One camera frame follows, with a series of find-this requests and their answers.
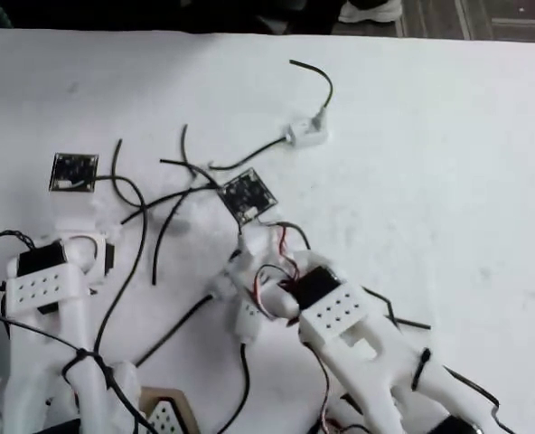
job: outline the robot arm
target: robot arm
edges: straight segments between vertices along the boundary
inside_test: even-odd
[[[278,285],[281,273],[264,273],[260,267],[266,263],[293,272],[291,254],[274,248],[277,239],[266,231],[265,226],[244,229],[239,254],[226,268],[231,282],[242,299],[254,302],[269,319],[299,321],[300,340],[353,398],[371,432],[437,432],[432,430],[450,415],[472,432],[495,432],[490,408],[475,400],[475,394],[429,352],[411,345],[388,318],[370,309],[362,288],[332,261],[310,250],[295,252],[292,261],[300,277],[285,289]],[[265,284],[258,292],[255,280],[262,273]],[[369,346],[376,353],[372,359]],[[422,401],[421,420],[414,414],[415,401]]]

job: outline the white table surface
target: white table surface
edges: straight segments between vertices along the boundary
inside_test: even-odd
[[[119,172],[147,198],[185,186],[157,163],[179,155],[189,123],[196,163],[228,163],[312,115],[332,77],[332,140],[278,149],[253,166],[288,220],[354,281],[391,297],[397,313],[435,325],[439,357],[495,393],[500,416],[535,432],[535,44],[357,37],[0,31],[0,230],[32,236],[52,224],[54,152],[101,154],[124,138]],[[108,185],[104,210],[126,209]],[[193,197],[183,234],[154,236],[109,324],[103,352],[135,359],[205,291],[233,250],[235,225],[211,193]],[[96,297],[96,323],[126,275],[138,222]],[[16,244],[0,243],[0,278]],[[229,306],[208,305],[140,370],[144,384],[186,392],[203,432],[242,390]],[[8,345],[0,325],[0,376]],[[324,381],[295,331],[265,327],[249,350],[249,403],[231,432],[302,433]]]

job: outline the white connector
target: white connector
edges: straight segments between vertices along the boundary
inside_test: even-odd
[[[262,315],[248,300],[239,300],[238,316],[235,320],[235,336],[243,344],[253,344],[259,335]]]
[[[290,124],[286,129],[287,141],[293,147],[321,145],[328,137],[325,108],[320,109],[313,118],[299,120]]]

